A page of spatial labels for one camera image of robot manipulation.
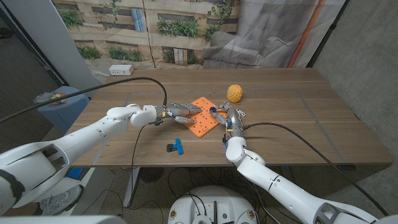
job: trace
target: orange pipe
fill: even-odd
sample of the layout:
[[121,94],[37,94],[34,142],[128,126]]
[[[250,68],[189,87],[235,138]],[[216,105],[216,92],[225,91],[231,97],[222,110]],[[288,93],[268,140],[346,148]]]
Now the orange pipe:
[[326,0],[319,0],[318,5],[316,6],[315,10],[312,13],[312,16],[310,18],[310,21],[307,24],[307,27],[304,30],[303,35],[301,36],[300,42],[298,42],[298,45],[296,49],[293,52],[292,57],[290,58],[289,64],[287,65],[288,68],[293,68],[294,63],[296,62],[297,57],[299,56],[299,53],[303,49],[304,43],[307,40],[308,36],[310,35],[310,32],[315,25],[315,22],[317,21],[319,14],[321,14],[322,8],[325,5]]

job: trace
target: robotic arm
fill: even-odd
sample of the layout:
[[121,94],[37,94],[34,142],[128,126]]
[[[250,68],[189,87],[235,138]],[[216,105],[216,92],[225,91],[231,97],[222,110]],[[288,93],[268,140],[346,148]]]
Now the robotic arm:
[[183,116],[201,112],[190,104],[166,106],[132,104],[110,109],[99,121],[62,138],[25,144],[0,154],[0,215],[21,207],[54,187],[71,164],[105,139],[127,131],[128,121],[141,128],[159,125],[164,118],[179,123],[196,123]]
[[[226,111],[228,119],[217,115],[215,112],[218,109]],[[372,223],[378,221],[368,212],[352,205],[315,197],[267,168],[265,161],[258,154],[247,149],[246,140],[243,138],[240,112],[226,102],[219,107],[210,109],[210,113],[226,126],[227,137],[229,137],[227,159],[234,163],[238,172],[245,178],[269,192],[303,223]]]

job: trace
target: blue bin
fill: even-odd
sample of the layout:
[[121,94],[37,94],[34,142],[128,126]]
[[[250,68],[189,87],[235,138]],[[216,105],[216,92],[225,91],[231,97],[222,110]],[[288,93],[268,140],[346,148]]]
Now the blue bin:
[[[70,86],[61,86],[55,91],[70,94],[79,90]],[[37,112],[47,118],[62,134],[66,134],[89,102],[87,95],[80,94],[68,98],[66,103],[37,108]]]

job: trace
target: blue object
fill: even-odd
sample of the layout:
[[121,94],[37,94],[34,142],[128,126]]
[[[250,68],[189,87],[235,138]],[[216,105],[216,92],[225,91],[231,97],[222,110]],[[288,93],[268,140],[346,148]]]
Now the blue object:
[[144,22],[144,13],[142,13],[142,9],[137,9],[138,13],[138,21],[139,21],[139,26],[140,26],[140,31],[146,31],[145,28],[145,22]]
[[139,14],[137,13],[137,9],[131,9],[131,16],[134,21],[134,28],[136,28],[136,31],[141,31],[141,28],[140,28],[141,25],[140,25],[140,22],[138,19]]
[[217,110],[218,110],[218,107],[212,106],[212,107],[210,108],[210,111],[213,112],[213,113],[215,113]]
[[78,180],[82,171],[83,171],[82,167],[74,167],[70,169],[70,171],[67,174],[67,177]]
[[[61,86],[55,91],[70,94],[79,90],[70,86]],[[80,94],[68,98],[66,103],[41,106],[37,108],[37,112],[47,118],[62,134],[66,134],[89,102],[85,94]]]
[[179,155],[183,154],[180,139],[175,139],[175,144],[173,144],[173,149],[177,149]]

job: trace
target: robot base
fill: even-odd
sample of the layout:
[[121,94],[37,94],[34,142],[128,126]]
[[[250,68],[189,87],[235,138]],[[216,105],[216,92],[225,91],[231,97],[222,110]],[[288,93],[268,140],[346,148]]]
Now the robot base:
[[254,209],[240,194],[226,187],[214,185],[197,187],[181,196],[173,203],[168,218],[168,224],[224,224],[232,222],[235,224],[257,223]]

